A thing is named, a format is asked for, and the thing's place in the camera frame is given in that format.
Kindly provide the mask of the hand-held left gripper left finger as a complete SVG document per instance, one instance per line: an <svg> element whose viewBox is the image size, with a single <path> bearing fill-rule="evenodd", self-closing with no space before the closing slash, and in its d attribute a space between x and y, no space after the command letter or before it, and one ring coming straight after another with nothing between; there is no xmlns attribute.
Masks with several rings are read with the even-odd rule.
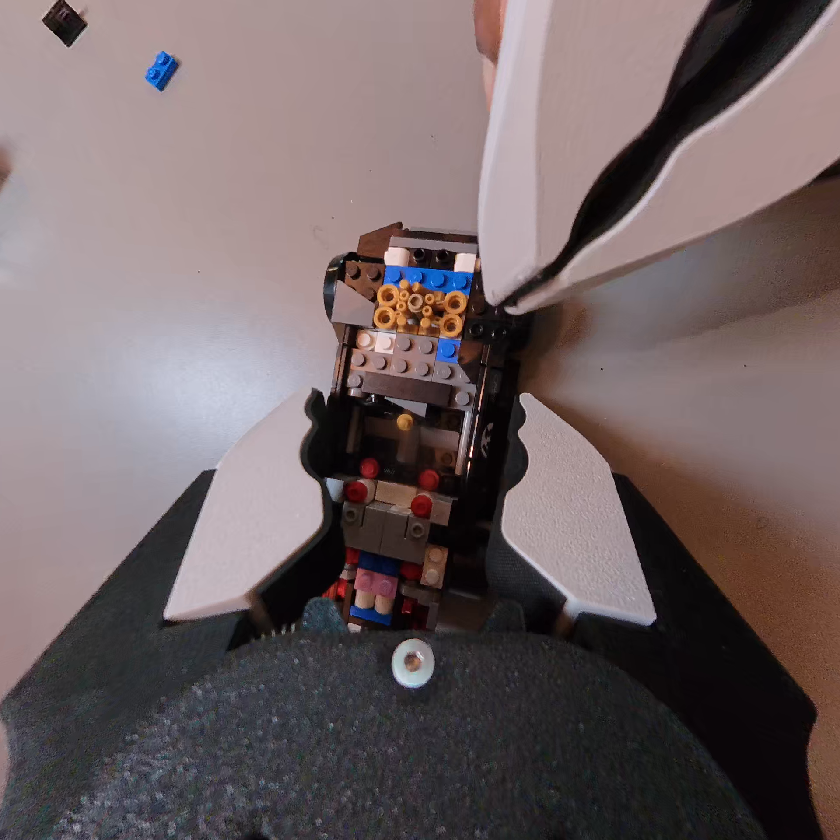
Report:
<svg viewBox="0 0 840 840"><path fill-rule="evenodd" d="M250 612L260 630L298 620L343 567L323 478L332 454L322 394L303 389L219 463L163 611L169 622Z"/></svg>

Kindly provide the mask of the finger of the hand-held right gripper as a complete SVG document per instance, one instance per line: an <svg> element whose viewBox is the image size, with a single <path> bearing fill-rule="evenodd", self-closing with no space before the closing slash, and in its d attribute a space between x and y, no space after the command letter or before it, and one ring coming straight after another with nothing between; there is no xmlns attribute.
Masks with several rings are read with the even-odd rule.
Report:
<svg viewBox="0 0 840 840"><path fill-rule="evenodd" d="M708 2L651 123L560 255L504 301L547 306L772 204L838 159L838 2Z"/></svg>
<svg viewBox="0 0 840 840"><path fill-rule="evenodd" d="M489 301L560 255L594 183L661 107L707 6L507 2L479 184Z"/></svg>

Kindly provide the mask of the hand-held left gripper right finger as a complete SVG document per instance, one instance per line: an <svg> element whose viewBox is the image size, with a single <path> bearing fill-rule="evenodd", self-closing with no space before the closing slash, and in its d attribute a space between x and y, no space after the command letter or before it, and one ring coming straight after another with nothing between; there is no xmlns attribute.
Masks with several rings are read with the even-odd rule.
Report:
<svg viewBox="0 0 840 840"><path fill-rule="evenodd" d="M511 414L489 583L540 632L583 613L641 626L656 618L609 465L531 394Z"/></svg>

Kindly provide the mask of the black lego car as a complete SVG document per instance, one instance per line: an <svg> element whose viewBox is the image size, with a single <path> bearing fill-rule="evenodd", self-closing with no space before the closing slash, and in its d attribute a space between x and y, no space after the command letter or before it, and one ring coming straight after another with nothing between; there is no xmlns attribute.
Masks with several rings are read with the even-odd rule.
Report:
<svg viewBox="0 0 840 840"><path fill-rule="evenodd" d="M492 304L476 234L396 222L335 257L339 348L326 479L345 560L326 592L353 632L433 632L445 594L481 597L532 316Z"/></svg>

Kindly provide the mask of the blue lego plate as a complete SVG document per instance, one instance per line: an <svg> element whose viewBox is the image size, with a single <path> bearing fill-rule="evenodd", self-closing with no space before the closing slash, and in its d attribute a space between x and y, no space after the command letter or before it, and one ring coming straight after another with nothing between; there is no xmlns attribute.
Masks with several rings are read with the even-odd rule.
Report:
<svg viewBox="0 0 840 840"><path fill-rule="evenodd" d="M163 91L169 85L181 63L173 55L161 51L154 63L145 71L146 81L157 91Z"/></svg>

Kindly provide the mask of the black lego piece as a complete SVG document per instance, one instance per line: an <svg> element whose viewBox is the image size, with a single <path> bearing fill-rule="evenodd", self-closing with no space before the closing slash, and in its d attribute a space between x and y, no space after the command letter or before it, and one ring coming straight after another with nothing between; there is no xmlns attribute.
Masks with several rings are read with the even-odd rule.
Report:
<svg viewBox="0 0 840 840"><path fill-rule="evenodd" d="M55 1L43 16L43 24L66 47L72 47L88 26L87 20L65 0Z"/></svg>

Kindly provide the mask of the person's right hand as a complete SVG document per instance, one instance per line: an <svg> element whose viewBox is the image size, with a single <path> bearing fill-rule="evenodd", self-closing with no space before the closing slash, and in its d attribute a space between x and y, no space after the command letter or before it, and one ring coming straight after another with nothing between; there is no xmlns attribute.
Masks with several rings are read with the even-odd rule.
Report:
<svg viewBox="0 0 840 840"><path fill-rule="evenodd" d="M481 74L490 109L508 1L474 1L476 48L481 56Z"/></svg>

